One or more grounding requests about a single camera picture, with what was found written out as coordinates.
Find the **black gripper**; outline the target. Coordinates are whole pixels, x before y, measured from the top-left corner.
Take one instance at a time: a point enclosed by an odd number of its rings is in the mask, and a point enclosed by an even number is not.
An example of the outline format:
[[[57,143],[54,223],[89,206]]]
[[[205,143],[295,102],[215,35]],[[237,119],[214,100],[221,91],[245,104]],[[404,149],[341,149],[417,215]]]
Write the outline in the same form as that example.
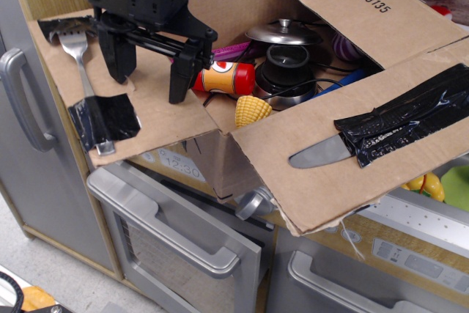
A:
[[[122,25],[143,29],[148,35],[158,32],[175,34],[188,40],[173,56],[170,72],[169,102],[185,100],[203,69],[213,63],[212,46],[218,34],[195,18],[188,9],[189,0],[88,0],[96,21],[103,22],[102,12],[113,15]],[[97,27],[100,49],[108,72],[119,84],[136,69],[136,46],[128,42],[128,32]]]

